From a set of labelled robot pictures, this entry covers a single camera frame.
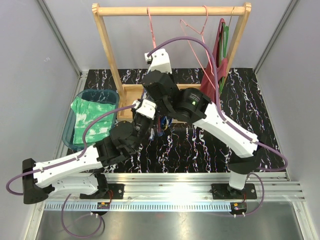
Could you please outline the blue patterned trousers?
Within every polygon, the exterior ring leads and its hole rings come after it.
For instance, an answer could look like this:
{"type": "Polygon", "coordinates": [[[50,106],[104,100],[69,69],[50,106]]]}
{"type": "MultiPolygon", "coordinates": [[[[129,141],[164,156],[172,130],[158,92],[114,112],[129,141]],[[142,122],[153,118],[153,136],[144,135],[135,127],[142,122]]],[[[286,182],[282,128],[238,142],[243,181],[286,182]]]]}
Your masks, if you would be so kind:
{"type": "MultiPolygon", "coordinates": [[[[143,99],[147,99],[155,103],[155,101],[147,94],[146,90],[142,91],[141,101],[143,99]]],[[[158,137],[163,136],[165,133],[165,130],[172,124],[172,121],[173,121],[172,118],[169,118],[164,114],[161,114],[160,107],[157,104],[156,106],[157,108],[154,116],[154,125],[153,125],[153,128],[150,130],[149,137],[148,137],[149,140],[153,140],[155,136],[158,136],[158,137]]]]}

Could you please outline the green tie-dye trousers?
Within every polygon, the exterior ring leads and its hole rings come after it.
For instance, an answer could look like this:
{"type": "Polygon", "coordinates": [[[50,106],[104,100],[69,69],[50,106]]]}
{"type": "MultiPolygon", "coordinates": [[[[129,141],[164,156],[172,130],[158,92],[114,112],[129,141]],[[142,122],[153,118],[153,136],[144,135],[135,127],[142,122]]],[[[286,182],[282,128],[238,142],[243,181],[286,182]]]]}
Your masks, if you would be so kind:
{"type": "MultiPolygon", "coordinates": [[[[83,134],[88,125],[100,117],[102,114],[110,112],[116,108],[114,104],[99,103],[76,97],[70,105],[75,113],[75,124],[73,134],[73,144],[82,145],[83,134]]],[[[114,114],[110,114],[95,123],[87,132],[85,141],[88,144],[95,143],[109,136],[112,129],[114,114]]]]}

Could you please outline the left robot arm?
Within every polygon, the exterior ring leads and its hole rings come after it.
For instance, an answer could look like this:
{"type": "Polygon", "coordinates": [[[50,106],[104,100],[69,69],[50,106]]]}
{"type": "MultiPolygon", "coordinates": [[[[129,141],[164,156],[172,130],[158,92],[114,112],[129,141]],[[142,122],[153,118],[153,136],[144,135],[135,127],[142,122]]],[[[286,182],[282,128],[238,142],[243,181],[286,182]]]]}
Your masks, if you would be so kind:
{"type": "Polygon", "coordinates": [[[22,162],[23,202],[26,205],[46,200],[54,194],[79,195],[81,199],[111,196],[103,169],[126,161],[134,155],[155,116],[136,112],[133,120],[120,121],[109,136],[81,152],[46,162],[32,158],[22,162]]]}

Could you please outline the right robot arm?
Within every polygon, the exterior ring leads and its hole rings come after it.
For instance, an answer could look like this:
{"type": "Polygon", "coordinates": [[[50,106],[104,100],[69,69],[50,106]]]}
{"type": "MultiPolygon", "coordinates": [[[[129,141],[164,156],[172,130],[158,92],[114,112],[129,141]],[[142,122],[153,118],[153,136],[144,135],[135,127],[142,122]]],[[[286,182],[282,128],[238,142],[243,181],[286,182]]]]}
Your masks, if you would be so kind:
{"type": "Polygon", "coordinates": [[[219,112],[217,105],[199,89],[179,89],[168,73],[150,71],[144,76],[142,86],[160,115],[207,131],[229,146],[236,155],[227,165],[230,171],[228,185],[213,188],[213,198],[247,198],[247,176],[260,165],[258,136],[219,112]]]}

